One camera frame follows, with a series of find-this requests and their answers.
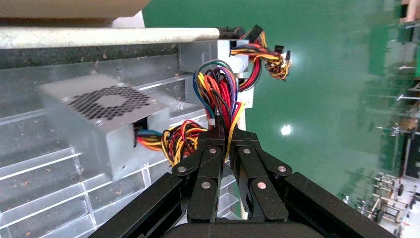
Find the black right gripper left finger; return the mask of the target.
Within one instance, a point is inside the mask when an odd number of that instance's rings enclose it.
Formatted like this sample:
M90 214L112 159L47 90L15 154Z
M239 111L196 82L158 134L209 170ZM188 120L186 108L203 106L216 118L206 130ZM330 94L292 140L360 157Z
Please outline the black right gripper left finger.
M172 174L182 179L181 194L190 196L188 222L215 222L220 181L227 151L226 126L221 116L215 126L200 133L195 152L172 168Z

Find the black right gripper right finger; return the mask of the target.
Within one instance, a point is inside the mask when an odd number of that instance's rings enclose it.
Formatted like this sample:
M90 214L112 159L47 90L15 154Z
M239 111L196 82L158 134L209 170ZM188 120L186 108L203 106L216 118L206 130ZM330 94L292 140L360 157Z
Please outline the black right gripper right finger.
M292 168L264 151L253 132L235 128L229 148L230 167L248 219L285 221L289 213L279 195L280 181L292 174Z

